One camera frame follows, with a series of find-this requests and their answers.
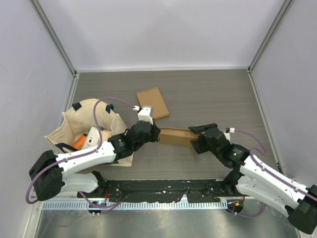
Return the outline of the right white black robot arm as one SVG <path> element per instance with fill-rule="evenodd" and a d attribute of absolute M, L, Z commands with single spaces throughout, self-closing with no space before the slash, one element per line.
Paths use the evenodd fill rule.
<path fill-rule="evenodd" d="M 279 211 L 298 230 L 311 235 L 317 227 L 317 186 L 307 187 L 274 170 L 255 154 L 255 147 L 247 149 L 230 142 L 230 134 L 217 124 L 191 126 L 198 137 L 191 144 L 198 154 L 211 152 L 231 172 L 224 180 L 224 191 L 253 197 Z"/>

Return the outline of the brown cardboard box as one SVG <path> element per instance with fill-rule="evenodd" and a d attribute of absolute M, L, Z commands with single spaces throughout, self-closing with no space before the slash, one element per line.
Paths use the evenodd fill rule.
<path fill-rule="evenodd" d="M 188 129 L 161 127 L 158 142 L 165 145 L 191 147 L 191 141 L 197 140 L 199 135 Z"/>
<path fill-rule="evenodd" d="M 143 106 L 151 106 L 153 109 L 152 117 L 155 120 L 165 119 L 170 116 L 165 101 L 161 95 L 160 90 L 155 87 L 138 92 L 137 98 L 139 104 Z"/>

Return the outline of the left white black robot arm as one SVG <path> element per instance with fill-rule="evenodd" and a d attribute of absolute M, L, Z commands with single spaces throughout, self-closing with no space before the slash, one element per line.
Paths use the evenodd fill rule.
<path fill-rule="evenodd" d="M 155 122 L 142 120 L 100 146 L 65 154 L 45 151 L 29 171 L 29 187 L 34 189 L 38 201 L 49 200 L 61 192 L 84 192 L 95 198 L 102 197 L 106 186 L 101 174 L 91 172 L 85 175 L 80 171 L 131 157 L 145 143 L 157 142 L 159 134 Z"/>

